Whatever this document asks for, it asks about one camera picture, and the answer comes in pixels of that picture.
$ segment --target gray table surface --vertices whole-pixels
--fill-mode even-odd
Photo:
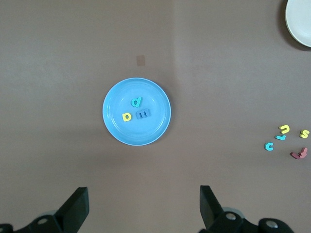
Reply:
[[[17,230],[87,186],[80,233],[196,233],[205,184],[252,223],[310,232],[311,158],[290,152],[311,145],[299,138],[311,130],[311,52],[287,31],[285,6],[0,1],[0,222]],[[114,139],[102,118],[129,77],[158,83],[172,105],[168,130],[143,147]]]

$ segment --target silver screw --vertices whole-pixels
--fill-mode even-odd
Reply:
[[[273,222],[273,221],[271,221],[271,220],[266,221],[266,224],[267,224],[268,227],[271,227],[271,228],[278,228],[277,223],[276,223],[276,222]]]
[[[237,217],[233,213],[228,213],[225,215],[229,220],[236,220]]]

